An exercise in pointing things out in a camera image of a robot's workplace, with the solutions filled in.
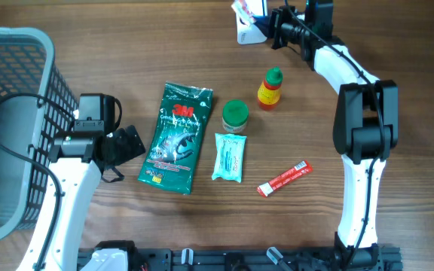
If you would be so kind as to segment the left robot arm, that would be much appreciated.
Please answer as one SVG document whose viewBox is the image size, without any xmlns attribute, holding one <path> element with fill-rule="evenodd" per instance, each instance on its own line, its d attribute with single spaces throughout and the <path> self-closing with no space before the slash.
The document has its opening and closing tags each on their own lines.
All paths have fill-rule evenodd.
<svg viewBox="0 0 434 271">
<path fill-rule="evenodd" d="M 83 94 L 72 128 L 58 132 L 45 168 L 49 185 L 20 270 L 75 270 L 84 222 L 104 171 L 145 153 L 134 126 L 122 128 L 121 102 Z"/>
</svg>

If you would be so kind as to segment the red sauce bottle green cap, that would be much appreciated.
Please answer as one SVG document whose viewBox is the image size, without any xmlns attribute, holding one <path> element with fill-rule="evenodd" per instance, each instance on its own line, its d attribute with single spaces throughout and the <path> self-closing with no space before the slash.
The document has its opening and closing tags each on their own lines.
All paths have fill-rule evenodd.
<svg viewBox="0 0 434 271">
<path fill-rule="evenodd" d="M 282 82 L 283 73 L 280 67 L 275 66 L 267 71 L 257 92 L 258 104 L 263 110 L 269 111 L 277 106 L 281 97 Z"/>
</svg>

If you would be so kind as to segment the light green wipes pack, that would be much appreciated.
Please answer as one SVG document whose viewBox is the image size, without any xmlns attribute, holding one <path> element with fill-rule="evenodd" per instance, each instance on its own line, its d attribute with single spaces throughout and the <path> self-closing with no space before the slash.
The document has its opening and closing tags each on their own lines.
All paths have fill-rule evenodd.
<svg viewBox="0 0 434 271">
<path fill-rule="evenodd" d="M 212 180 L 242 181 L 245 143 L 244 135 L 215 134 L 217 154 Z"/>
</svg>

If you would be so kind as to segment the red small box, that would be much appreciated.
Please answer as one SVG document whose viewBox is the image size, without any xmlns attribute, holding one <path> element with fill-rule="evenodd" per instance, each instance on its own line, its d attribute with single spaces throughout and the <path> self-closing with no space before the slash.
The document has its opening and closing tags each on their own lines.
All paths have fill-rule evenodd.
<svg viewBox="0 0 434 271">
<path fill-rule="evenodd" d="M 243 24 L 247 26 L 255 24 L 255 15 L 249 9 L 249 6 L 245 0 L 234 0 L 231 8 L 234 13 L 239 17 L 239 19 L 243 22 Z"/>
</svg>

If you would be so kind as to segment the green 3M glove packet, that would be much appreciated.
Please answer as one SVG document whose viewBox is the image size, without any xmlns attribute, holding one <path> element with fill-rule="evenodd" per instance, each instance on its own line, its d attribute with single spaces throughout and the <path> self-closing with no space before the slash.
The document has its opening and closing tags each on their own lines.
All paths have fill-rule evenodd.
<svg viewBox="0 0 434 271">
<path fill-rule="evenodd" d="M 191 193 L 212 96 L 213 90 L 208 88 L 165 84 L 139 181 L 162 190 Z"/>
</svg>

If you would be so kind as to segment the red snack packet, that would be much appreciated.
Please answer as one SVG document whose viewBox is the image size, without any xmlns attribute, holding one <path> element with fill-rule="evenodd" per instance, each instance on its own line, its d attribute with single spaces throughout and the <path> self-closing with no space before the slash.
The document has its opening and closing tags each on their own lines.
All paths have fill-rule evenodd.
<svg viewBox="0 0 434 271">
<path fill-rule="evenodd" d="M 261 196 L 268 197 L 273 192 L 292 183 L 294 180 L 311 173 L 312 171 L 313 167 L 306 160 L 303 160 L 270 181 L 259 185 L 256 190 Z"/>
</svg>

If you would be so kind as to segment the green lid small jar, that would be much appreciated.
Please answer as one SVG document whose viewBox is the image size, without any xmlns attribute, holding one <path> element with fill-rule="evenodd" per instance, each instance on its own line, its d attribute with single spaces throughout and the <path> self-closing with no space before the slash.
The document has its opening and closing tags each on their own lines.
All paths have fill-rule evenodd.
<svg viewBox="0 0 434 271">
<path fill-rule="evenodd" d="M 227 102 L 222 110 L 222 125 L 227 132 L 244 131 L 249 117 L 249 109 L 245 102 L 234 99 Z"/>
</svg>

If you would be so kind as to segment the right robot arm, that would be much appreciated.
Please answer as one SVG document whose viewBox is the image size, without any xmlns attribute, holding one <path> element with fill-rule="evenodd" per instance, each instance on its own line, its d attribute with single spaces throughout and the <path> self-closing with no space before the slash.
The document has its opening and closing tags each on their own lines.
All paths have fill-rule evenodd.
<svg viewBox="0 0 434 271">
<path fill-rule="evenodd" d="M 401 270 L 400 249 L 379 245 L 375 229 L 381 175 L 399 135 L 398 87 L 368 73 L 333 35 L 333 7 L 331 1 L 308 1 L 300 12 L 285 4 L 255 18 L 274 50 L 297 44 L 301 58 L 338 94 L 332 138 L 344 164 L 334 245 L 300 248 L 292 261 L 276 248 L 267 256 L 284 270 Z"/>
</svg>

